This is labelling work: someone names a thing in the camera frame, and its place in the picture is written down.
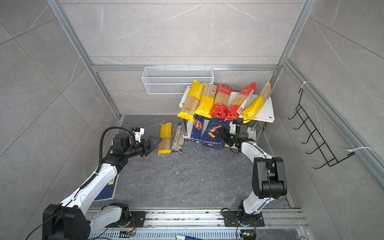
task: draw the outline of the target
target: blue marker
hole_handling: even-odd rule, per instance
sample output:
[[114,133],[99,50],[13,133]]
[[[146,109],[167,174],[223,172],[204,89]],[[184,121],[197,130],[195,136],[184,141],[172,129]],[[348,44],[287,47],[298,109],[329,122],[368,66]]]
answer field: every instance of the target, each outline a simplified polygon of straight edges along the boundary
[[180,234],[176,235],[176,239],[178,239],[178,240],[202,240],[199,238],[188,237],[188,236],[184,236],[184,235],[180,235]]

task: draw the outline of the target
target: yellow pasta package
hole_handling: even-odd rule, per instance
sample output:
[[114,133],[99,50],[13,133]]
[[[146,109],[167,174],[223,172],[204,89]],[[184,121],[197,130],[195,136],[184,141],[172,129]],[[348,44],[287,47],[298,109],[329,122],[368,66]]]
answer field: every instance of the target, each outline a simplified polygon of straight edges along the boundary
[[259,96],[242,112],[243,123],[247,123],[255,118],[256,114],[264,106],[265,101],[271,96],[271,92],[271,84],[267,82]]
[[193,121],[195,110],[200,103],[203,86],[204,85],[202,83],[193,80],[191,89],[189,90],[189,93],[187,95],[187,99],[185,100],[180,113],[177,115],[178,117]]
[[163,141],[159,144],[159,150],[157,151],[157,154],[167,154],[171,153],[170,149],[170,138],[172,135],[172,123],[165,123],[160,124],[160,137],[163,139]]
[[217,86],[210,84],[210,83],[204,83],[203,93],[201,95],[200,99],[200,105],[196,109],[195,114],[212,118],[211,115],[209,115],[215,101]]

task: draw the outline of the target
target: black wire rack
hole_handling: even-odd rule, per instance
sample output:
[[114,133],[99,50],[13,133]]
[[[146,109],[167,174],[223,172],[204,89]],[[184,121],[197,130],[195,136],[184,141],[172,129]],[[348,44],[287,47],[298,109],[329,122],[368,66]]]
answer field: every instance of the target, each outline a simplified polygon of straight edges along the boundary
[[[308,114],[306,113],[306,111],[303,109],[303,107],[301,106],[300,102],[301,102],[301,97],[303,95],[303,89],[300,88],[299,90],[299,94],[300,94],[300,100],[299,100],[299,104],[297,104],[297,107],[295,108],[295,114],[293,115],[293,117],[291,118],[288,118],[289,120],[292,120],[296,115],[298,115],[300,117],[300,119],[302,120],[302,124],[298,127],[298,128],[293,128],[294,130],[298,130],[299,128],[301,128],[302,126],[305,126],[308,130],[308,132],[310,133],[310,135],[308,136],[308,139],[306,142],[301,142],[302,144],[307,144],[308,141],[310,140],[310,138],[312,137],[312,139],[314,140],[314,142],[316,143],[316,146],[317,148],[315,150],[313,150],[312,152],[306,152],[306,154],[312,154],[314,153],[316,150],[319,150],[322,154],[322,156],[324,157],[324,160],[326,163],[324,163],[323,165],[321,165],[320,167],[313,167],[314,169],[320,169],[322,167],[324,167],[325,165],[328,165],[330,167],[332,167],[333,165],[336,165],[342,161],[344,161],[345,159],[353,156],[355,153],[354,152],[351,152],[349,153],[345,158],[343,158],[342,160],[337,160],[337,158],[335,157],[335,155],[333,154],[332,150],[329,148],[328,144],[325,142],[323,136],[321,135],[321,133],[319,132],[319,130],[317,129],[317,127],[313,124],[311,118],[308,116]],[[299,110],[302,110],[304,112],[304,114],[300,114],[299,113]],[[311,131],[310,128],[308,127],[308,124],[309,122],[313,125],[314,127],[314,130]],[[315,133],[317,133],[320,138],[321,138],[321,143],[316,141],[315,137],[313,136]],[[321,149],[321,147],[324,146],[326,147],[329,152],[331,153],[331,159],[330,160],[327,160],[327,158],[325,157],[325,154],[324,154],[324,149]]]

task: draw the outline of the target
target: red pasta package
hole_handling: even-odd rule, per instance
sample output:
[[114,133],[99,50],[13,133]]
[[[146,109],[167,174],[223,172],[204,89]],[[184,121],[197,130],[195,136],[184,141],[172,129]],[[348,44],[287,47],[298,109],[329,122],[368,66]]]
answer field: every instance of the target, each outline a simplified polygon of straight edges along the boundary
[[212,107],[209,115],[211,115],[212,117],[224,119],[224,113],[227,108],[231,92],[231,86],[222,83],[218,85],[214,106]]
[[249,84],[248,87],[244,88],[239,95],[232,101],[231,105],[225,111],[225,120],[232,121],[244,110],[253,92],[255,91],[256,83]]

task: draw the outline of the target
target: cable tie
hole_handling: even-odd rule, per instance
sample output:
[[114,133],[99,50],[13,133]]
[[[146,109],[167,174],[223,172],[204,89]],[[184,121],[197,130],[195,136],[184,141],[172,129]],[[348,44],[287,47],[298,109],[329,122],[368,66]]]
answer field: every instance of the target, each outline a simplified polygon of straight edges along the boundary
[[306,84],[306,83],[310,83],[310,82],[307,82],[307,81],[303,81],[303,84],[301,85],[301,87],[300,87],[300,88],[303,88],[304,84]]
[[348,152],[353,152],[353,151],[355,151],[355,150],[364,149],[364,148],[373,150],[373,148],[371,148],[371,147],[357,147],[357,148],[354,148],[354,149],[347,149],[347,151],[348,151]]

